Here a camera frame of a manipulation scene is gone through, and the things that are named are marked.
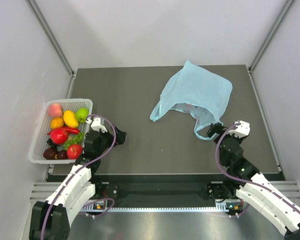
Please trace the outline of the light blue plastic bag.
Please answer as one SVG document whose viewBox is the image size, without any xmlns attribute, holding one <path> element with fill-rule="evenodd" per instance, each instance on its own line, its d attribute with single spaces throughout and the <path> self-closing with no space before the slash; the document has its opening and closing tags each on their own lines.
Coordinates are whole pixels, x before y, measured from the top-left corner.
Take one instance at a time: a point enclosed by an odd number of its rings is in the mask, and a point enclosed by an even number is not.
<svg viewBox="0 0 300 240">
<path fill-rule="evenodd" d="M 220 122 L 232 90 L 229 80 L 188 60 L 168 80 L 149 118 L 156 122 L 170 110 L 189 114 L 195 119 L 195 135 L 201 140 L 211 140 L 214 134 L 202 136 L 199 131 Z"/>
</svg>

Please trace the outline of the red fake apple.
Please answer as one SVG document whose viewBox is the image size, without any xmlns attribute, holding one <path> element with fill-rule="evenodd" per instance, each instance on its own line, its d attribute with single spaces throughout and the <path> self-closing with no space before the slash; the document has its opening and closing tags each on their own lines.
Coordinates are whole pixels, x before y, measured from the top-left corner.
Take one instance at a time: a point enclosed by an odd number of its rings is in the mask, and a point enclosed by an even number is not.
<svg viewBox="0 0 300 240">
<path fill-rule="evenodd" d="M 83 148 L 79 144 L 72 144 L 68 147 L 66 153 L 67 157 L 71 160 L 77 159 L 83 152 Z"/>
</svg>

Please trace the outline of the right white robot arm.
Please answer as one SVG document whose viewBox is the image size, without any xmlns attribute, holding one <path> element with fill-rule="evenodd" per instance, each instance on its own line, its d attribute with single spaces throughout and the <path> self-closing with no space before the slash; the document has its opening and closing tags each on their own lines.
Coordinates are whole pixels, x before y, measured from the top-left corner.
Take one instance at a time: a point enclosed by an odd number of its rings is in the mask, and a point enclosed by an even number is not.
<svg viewBox="0 0 300 240">
<path fill-rule="evenodd" d="M 229 198 L 239 198 L 272 223 L 286 240 L 300 240 L 300 207 L 274 187 L 250 161 L 244 157 L 241 143 L 250 135 L 250 124 L 236 121 L 229 127 L 212 123 L 207 137 L 216 143 L 214 158 L 228 181 L 223 192 Z"/>
</svg>

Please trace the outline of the red fake chili pepper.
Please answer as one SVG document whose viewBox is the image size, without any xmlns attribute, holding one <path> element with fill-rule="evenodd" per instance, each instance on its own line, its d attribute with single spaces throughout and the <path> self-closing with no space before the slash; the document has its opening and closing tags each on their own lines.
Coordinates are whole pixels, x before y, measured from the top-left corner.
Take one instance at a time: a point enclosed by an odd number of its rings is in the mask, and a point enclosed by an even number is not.
<svg viewBox="0 0 300 240">
<path fill-rule="evenodd" d="M 50 132 L 47 133 L 47 135 L 51 135 L 52 133 L 58 133 L 61 130 L 65 130 L 68 134 L 74 134 L 74 135 L 78 135 L 80 133 L 80 130 L 77 128 L 62 126 L 59 128 L 52 129 Z"/>
</svg>

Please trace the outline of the yellow fake mango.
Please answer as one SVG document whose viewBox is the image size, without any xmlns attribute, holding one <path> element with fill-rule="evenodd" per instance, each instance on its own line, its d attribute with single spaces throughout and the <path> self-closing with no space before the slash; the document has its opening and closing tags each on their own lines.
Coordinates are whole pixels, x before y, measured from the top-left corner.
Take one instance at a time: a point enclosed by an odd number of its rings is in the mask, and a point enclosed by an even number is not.
<svg viewBox="0 0 300 240">
<path fill-rule="evenodd" d="M 79 122 L 75 118 L 75 113 L 71 110 L 66 110 L 63 112 L 64 123 L 70 128 L 78 128 Z"/>
</svg>

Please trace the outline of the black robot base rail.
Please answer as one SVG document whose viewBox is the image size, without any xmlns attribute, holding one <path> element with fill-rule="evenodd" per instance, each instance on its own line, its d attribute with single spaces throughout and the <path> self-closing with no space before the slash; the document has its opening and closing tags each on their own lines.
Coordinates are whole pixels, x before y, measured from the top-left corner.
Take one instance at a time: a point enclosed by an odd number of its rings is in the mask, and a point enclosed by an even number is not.
<svg viewBox="0 0 300 240">
<path fill-rule="evenodd" d="M 116 208 L 212 207 L 215 202 L 239 202 L 221 186 L 221 174 L 95 174 L 100 197 L 115 200 Z"/>
</svg>

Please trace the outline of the green fake apple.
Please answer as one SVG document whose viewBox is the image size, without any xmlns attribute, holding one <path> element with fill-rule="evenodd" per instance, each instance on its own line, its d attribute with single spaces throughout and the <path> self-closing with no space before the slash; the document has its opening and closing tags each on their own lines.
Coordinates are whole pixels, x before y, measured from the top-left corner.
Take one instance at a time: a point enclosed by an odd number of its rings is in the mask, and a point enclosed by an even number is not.
<svg viewBox="0 0 300 240">
<path fill-rule="evenodd" d="M 86 118 L 89 115 L 89 109 L 82 107 L 79 108 L 76 112 L 75 112 L 75 119 L 77 120 L 78 123 L 85 123 L 86 122 Z"/>
</svg>

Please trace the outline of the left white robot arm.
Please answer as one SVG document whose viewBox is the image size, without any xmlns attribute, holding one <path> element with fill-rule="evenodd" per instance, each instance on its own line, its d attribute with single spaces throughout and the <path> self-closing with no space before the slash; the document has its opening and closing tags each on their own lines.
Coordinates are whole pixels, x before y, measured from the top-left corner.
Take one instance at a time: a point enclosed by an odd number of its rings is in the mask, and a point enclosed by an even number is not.
<svg viewBox="0 0 300 240">
<path fill-rule="evenodd" d="M 99 198 L 104 187 L 91 181 L 103 158 L 113 147 L 123 145 L 126 132 L 112 127 L 114 133 L 90 130 L 83 152 L 59 187 L 44 201 L 37 201 L 31 212 L 30 240 L 66 240 L 72 223 L 90 198 Z"/>
</svg>

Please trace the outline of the pink fake peach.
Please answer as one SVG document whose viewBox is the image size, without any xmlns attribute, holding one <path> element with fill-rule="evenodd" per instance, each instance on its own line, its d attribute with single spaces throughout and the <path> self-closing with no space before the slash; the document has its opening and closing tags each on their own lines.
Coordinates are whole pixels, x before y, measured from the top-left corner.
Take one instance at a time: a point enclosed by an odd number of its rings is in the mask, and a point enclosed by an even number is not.
<svg viewBox="0 0 300 240">
<path fill-rule="evenodd" d="M 52 118 L 59 118 L 63 115 L 62 106 L 59 103 L 51 104 L 47 109 L 47 114 Z"/>
</svg>

